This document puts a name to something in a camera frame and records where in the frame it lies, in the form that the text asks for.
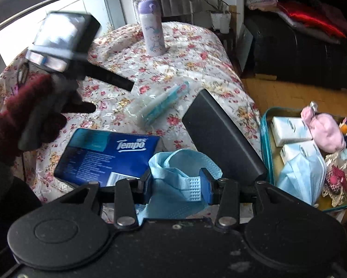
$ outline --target floral tablecloth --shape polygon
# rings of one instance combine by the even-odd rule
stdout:
[[[123,26],[95,39],[89,51],[89,61],[134,80],[135,86],[129,93],[86,77],[79,91],[84,100],[97,105],[97,110],[93,114],[67,114],[68,123],[55,142],[24,154],[26,180],[43,202],[54,200],[71,190],[54,178],[53,172],[78,127],[159,135],[170,151],[195,148],[181,118],[197,93],[204,88],[213,95],[261,156],[258,131],[260,114],[254,101],[245,93],[219,39],[207,29],[177,22],[163,23],[163,30],[168,51],[160,57],[146,54],[143,34],[136,24]],[[24,55],[25,51],[0,75],[0,111],[4,108],[5,100],[15,92],[17,67]],[[29,78],[36,78],[39,74],[44,72],[30,66]],[[138,95],[167,91],[183,81],[190,83],[189,94],[159,117],[153,128],[141,130],[126,115],[126,107]],[[24,177],[21,158],[17,158],[13,172],[20,178]]]

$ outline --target hand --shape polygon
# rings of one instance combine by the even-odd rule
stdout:
[[[26,127],[29,116],[36,103],[54,91],[51,75],[44,74],[29,80],[20,88],[17,95],[8,99],[6,110],[0,113],[0,161],[12,165],[15,157],[22,152],[18,142]],[[62,113],[92,113],[96,106],[82,101],[80,95],[74,91],[63,107]],[[58,136],[60,130],[67,124],[67,119],[60,113],[50,113],[42,124],[40,140],[50,143]]]

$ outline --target red satin pillow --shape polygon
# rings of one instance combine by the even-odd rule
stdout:
[[[302,22],[308,27],[317,27],[329,36],[335,35],[339,38],[346,38],[345,34],[327,17],[309,6],[293,1],[279,2],[277,6],[290,18]]]

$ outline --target water bottle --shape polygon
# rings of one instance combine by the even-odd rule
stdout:
[[[145,39],[146,52],[151,56],[166,53],[162,30],[161,8],[156,0],[139,2],[141,27]]]

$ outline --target purple bottle cap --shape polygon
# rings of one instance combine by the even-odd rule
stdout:
[[[139,14],[160,13],[161,8],[157,0],[146,0],[139,2]]]

